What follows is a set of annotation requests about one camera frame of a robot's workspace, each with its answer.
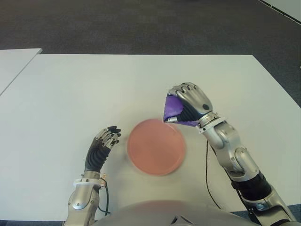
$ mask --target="fingertip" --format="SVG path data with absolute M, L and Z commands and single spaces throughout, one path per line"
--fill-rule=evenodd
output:
M 120 133 L 120 129 L 113 129 L 111 130 L 111 134 Z
M 113 129 L 116 129 L 117 128 L 117 126 L 109 126 L 107 129 L 108 130 L 113 130 Z

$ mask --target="black cable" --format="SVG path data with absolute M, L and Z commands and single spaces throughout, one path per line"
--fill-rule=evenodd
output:
M 215 152 L 214 148 L 211 147 L 211 149 L 212 149 L 212 151 L 214 152 L 214 154 L 216 155 L 216 152 Z M 209 188 L 208 188 L 208 182 L 207 182 L 207 164 L 208 164 L 208 141 L 207 141 L 207 144 L 206 144 L 206 185 L 207 185 L 207 190 L 208 190 L 208 192 L 209 192 L 209 194 L 210 194 L 210 191 L 209 191 Z M 230 176 L 229 176 L 229 174 L 228 174 L 228 172 L 227 172 L 226 170 L 225 170 L 225 173 L 226 173 L 226 175 L 229 177 L 229 180 L 232 181 L 231 178 L 230 178 Z M 237 188 L 235 188 L 235 187 L 233 187 L 233 188 L 234 188 L 235 191 L 237 192 L 237 195 L 239 196 L 240 201 L 242 202 L 242 204 L 245 206 L 246 210 L 248 211 L 250 220 L 251 220 L 252 222 L 257 223 L 257 224 L 260 225 L 260 222 L 258 221 L 256 215 L 254 215 L 253 210 L 250 209 L 250 208 L 246 205 L 246 203 L 244 202 L 244 200 L 243 200 L 243 198 L 242 198 L 241 193 L 239 192 L 239 190 L 238 190 Z
M 107 193 L 107 204 L 106 204 L 106 207 L 105 207 L 105 211 L 104 210 L 102 210 L 101 208 L 100 208 L 100 206 L 98 206 L 98 209 L 101 211 L 101 212 L 104 212 L 104 215 L 105 216 L 107 216 L 108 214 L 110 214 L 110 212 L 109 212 L 109 189 L 108 189 L 108 183 L 106 182 L 106 180 L 105 179 L 103 179 L 103 178 L 100 178 L 101 180 L 103 180 L 104 182 L 105 182 L 105 191 L 106 191 L 106 193 Z
M 206 186 L 207 186 L 207 191 L 211 197 L 211 199 L 213 200 L 213 202 L 216 204 L 216 206 L 220 208 L 220 206 L 216 203 L 216 201 L 214 200 L 214 198 L 212 197 L 211 193 L 210 193 L 210 190 L 209 190 L 209 187 L 208 187 L 208 179 L 207 179 L 207 172 L 208 172 L 208 141 L 206 142 Z
M 100 208 L 100 206 L 98 206 L 98 209 L 99 209 L 101 212 L 103 212 L 103 213 L 111 214 L 111 212 L 106 212 L 105 210 L 102 210 L 102 209 Z

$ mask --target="wire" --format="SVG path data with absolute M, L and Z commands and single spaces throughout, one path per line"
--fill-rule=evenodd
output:
M 100 206 L 98 206 L 98 209 L 99 209 L 101 212 L 103 212 L 103 213 L 111 214 L 111 212 L 106 212 L 105 210 L 102 210 L 102 209 L 100 208 Z
M 103 178 L 100 178 L 101 180 L 103 180 L 104 182 L 105 182 L 105 191 L 106 191 L 106 193 L 107 193 L 107 204 L 106 204 L 106 207 L 105 207 L 105 210 L 102 210 L 101 208 L 100 208 L 100 206 L 98 206 L 98 209 L 101 211 L 101 212 L 104 212 L 104 215 L 105 216 L 107 216 L 108 214 L 110 214 L 110 212 L 109 212 L 109 189 L 108 189 L 108 183 L 106 182 L 106 180 L 105 179 L 103 179 Z
M 221 209 L 220 206 L 216 203 L 216 201 L 214 200 L 214 198 L 213 198 L 212 195 L 211 195 L 211 192 L 210 192 L 209 187 L 208 187 L 208 179 L 207 179 L 207 175 L 208 175 L 208 141 L 206 142 L 206 186 L 207 186 L 207 191 L 208 191 L 208 193 L 209 193 L 209 195 L 210 195 L 212 201 L 216 204 L 216 206 L 217 206 L 219 209 Z
M 247 210 L 249 213 L 252 213 L 251 209 L 247 207 L 247 205 L 245 204 L 243 198 L 241 197 L 241 194 L 240 194 L 239 190 L 238 190 L 238 189 L 235 189 L 235 190 L 236 190 L 236 192 L 237 192 L 237 195 L 239 196 L 239 199 L 241 200 L 241 202 L 242 202 L 243 205 L 245 206 L 246 210 Z

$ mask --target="pink bowl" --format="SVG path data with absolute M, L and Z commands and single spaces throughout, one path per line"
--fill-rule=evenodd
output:
M 141 171 L 162 176 L 181 165 L 185 157 L 185 141 L 174 125 L 148 119 L 140 122 L 131 132 L 127 153 Z

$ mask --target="white tabletop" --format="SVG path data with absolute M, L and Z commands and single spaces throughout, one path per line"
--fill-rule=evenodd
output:
M 0 95 L 41 51 L 40 48 L 0 50 Z
M 143 174 L 127 157 L 133 127 L 162 118 L 167 90 L 185 81 L 238 130 L 283 200 L 300 203 L 301 111 L 253 56 L 37 55 L 0 97 L 0 219 L 65 220 L 90 142 L 110 125 L 122 129 L 102 170 L 110 211 L 145 200 L 213 204 L 206 140 L 195 128 L 179 126 L 187 153 L 170 175 Z M 244 210 L 212 152 L 208 178 L 223 209 Z

